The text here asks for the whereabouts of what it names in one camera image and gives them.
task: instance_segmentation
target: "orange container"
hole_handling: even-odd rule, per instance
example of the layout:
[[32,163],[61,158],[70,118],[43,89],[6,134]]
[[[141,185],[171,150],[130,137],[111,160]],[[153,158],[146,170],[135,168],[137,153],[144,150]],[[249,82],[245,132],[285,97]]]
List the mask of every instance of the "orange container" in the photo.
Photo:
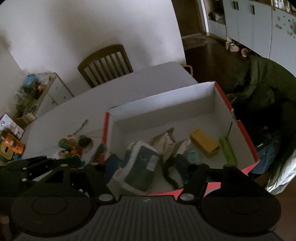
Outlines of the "orange container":
[[7,146],[10,150],[15,152],[16,154],[21,155],[25,150],[25,145],[6,131],[1,132],[0,139],[3,140],[3,144],[5,146]]

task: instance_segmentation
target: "doorway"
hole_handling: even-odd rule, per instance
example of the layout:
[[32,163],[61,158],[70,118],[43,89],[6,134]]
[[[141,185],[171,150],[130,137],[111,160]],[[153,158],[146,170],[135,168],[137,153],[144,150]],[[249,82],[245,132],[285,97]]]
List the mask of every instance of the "doorway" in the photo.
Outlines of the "doorway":
[[201,33],[198,5],[195,0],[172,0],[181,37]]

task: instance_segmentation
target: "white table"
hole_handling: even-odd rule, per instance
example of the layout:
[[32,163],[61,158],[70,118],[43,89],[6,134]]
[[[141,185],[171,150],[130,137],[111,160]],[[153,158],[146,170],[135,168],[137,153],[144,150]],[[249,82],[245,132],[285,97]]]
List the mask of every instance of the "white table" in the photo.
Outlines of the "white table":
[[[31,123],[22,137],[22,142],[26,144],[23,159],[40,155],[52,156],[52,153],[59,149],[58,141],[74,133],[86,119],[89,122],[79,135],[101,129],[105,112],[113,106],[194,84],[197,84],[196,80],[180,64],[170,62],[145,68],[97,86]],[[94,147],[83,156],[83,160],[89,161],[100,142],[100,138],[94,138]]]

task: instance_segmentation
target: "gray ribbed surface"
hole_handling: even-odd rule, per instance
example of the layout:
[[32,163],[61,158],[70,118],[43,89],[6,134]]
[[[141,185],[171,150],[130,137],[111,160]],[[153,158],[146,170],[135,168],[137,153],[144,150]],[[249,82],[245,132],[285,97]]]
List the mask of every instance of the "gray ribbed surface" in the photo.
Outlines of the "gray ribbed surface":
[[255,238],[223,234],[202,220],[194,206],[178,204],[173,197],[122,197],[102,206],[83,228],[57,238],[22,233],[15,241],[279,241],[273,233]]

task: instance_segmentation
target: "dark wooden floor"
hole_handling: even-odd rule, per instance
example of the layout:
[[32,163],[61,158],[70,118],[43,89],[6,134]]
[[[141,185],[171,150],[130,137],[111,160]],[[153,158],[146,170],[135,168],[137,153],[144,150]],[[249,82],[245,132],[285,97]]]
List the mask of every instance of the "dark wooden floor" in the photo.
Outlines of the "dark wooden floor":
[[225,92],[232,88],[237,73],[247,62],[240,52],[226,50],[221,42],[188,49],[185,57],[198,83],[217,81]]

